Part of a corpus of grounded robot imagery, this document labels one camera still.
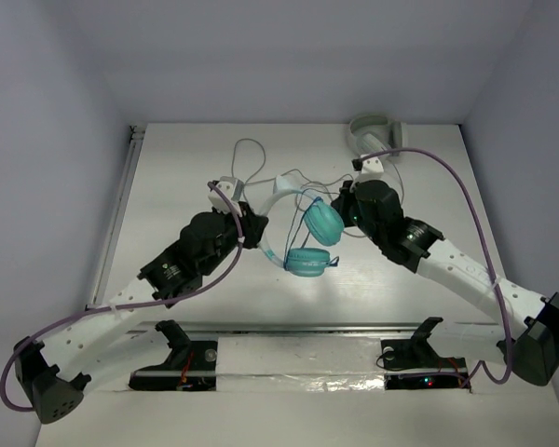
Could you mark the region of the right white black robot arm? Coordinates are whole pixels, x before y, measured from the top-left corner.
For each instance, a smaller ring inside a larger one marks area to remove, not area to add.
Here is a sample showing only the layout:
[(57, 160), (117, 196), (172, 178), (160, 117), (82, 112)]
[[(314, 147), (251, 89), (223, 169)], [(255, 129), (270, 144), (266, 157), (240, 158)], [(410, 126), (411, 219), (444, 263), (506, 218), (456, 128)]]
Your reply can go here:
[(396, 191), (383, 181), (346, 181), (332, 206), (388, 260), (440, 284), (494, 322), (446, 323), (428, 317), (410, 338), (383, 343), (388, 368), (429, 368), (450, 357), (477, 358), (509, 366), (531, 385), (549, 384), (559, 367), (559, 292), (546, 297), (505, 278), (491, 278), (485, 266), (439, 230), (405, 216)]

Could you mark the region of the teal cat ear headphones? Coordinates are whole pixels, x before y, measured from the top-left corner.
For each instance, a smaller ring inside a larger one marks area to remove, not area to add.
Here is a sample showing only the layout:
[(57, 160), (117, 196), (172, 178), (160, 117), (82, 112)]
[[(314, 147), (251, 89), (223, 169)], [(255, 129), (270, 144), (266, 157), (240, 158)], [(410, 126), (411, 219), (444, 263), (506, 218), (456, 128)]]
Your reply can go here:
[(273, 194), (259, 210), (260, 215), (268, 216), (273, 207), (285, 197), (291, 196), (302, 210), (296, 210), (283, 246), (283, 254), (274, 252), (266, 236), (258, 249), (268, 261), (300, 278), (317, 278), (329, 268), (339, 265), (340, 258), (328, 252), (338, 244), (345, 230), (344, 223), (337, 211), (320, 194), (310, 187), (298, 186), (287, 177), (279, 175), (274, 179)]

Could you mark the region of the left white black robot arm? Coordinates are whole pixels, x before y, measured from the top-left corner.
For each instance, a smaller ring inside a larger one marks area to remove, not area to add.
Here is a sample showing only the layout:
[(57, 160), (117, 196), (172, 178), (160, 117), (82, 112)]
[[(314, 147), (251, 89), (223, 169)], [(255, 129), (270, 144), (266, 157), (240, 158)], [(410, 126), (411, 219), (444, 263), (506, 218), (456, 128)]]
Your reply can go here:
[(230, 212), (200, 212), (128, 286), (100, 307), (53, 323), (13, 348), (10, 366), (41, 424), (72, 412), (93, 388), (124, 372), (145, 371), (153, 347), (156, 371), (185, 373), (195, 348), (171, 309), (220, 283), (203, 280), (220, 264), (258, 247), (268, 217), (240, 201)]

